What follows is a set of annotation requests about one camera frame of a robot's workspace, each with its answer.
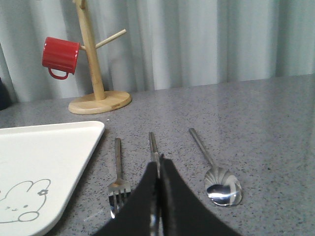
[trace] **silverware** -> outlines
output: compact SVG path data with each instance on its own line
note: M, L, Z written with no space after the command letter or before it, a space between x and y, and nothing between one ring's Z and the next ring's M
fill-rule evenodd
M109 205L112 218L126 203L131 194L130 183L122 179L121 139L115 139L115 158L117 179L108 186Z
M153 132L149 132L149 141L150 141L150 150L151 150L151 161L155 161L157 163L157 174L159 177L159 168L160 168L159 153L158 153L156 138Z
M218 167L214 163L194 128L190 128L189 132L211 165L211 168L204 177L208 197L213 203L219 206L229 207L238 205L242 199L242 187L238 179L232 173Z

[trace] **black object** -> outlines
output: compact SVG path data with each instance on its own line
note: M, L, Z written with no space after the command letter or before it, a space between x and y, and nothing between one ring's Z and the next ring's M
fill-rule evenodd
M240 236L195 197L170 159L150 162L125 206L94 236L158 235L159 212L165 236Z
M9 93L0 78L0 111L11 105Z

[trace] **fork handle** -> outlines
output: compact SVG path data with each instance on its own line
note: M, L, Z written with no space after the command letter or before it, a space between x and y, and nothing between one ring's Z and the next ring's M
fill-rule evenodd
M122 158L121 158L122 141L120 138L115 138L115 158L116 158L116 172L117 179L122 178Z

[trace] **red mug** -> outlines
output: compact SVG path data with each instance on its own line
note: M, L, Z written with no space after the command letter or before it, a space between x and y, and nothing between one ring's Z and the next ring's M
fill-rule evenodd
M80 43L47 37L43 50L42 65L48 68L55 79L64 80L68 74L74 74L77 65ZM65 76L55 75L51 70L60 70Z

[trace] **white tray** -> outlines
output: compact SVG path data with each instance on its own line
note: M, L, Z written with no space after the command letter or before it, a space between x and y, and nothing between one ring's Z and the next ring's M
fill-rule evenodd
M0 129L1 236L52 229L103 131L99 121Z

